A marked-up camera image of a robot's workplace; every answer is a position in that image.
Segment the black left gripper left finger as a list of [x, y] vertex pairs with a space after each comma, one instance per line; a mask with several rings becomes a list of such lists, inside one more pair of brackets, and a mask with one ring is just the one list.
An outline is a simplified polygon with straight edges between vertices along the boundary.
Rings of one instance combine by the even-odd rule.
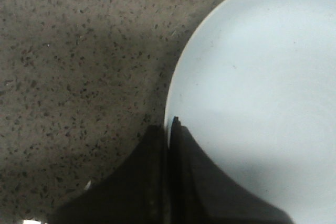
[[162, 223], [164, 131], [150, 125], [130, 156], [103, 182], [59, 207], [53, 223]]

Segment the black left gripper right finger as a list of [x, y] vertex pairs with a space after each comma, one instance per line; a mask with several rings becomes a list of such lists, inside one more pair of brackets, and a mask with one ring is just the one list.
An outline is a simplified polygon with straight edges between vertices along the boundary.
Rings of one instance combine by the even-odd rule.
[[235, 183], [175, 117], [169, 145], [172, 223], [292, 223], [281, 209]]

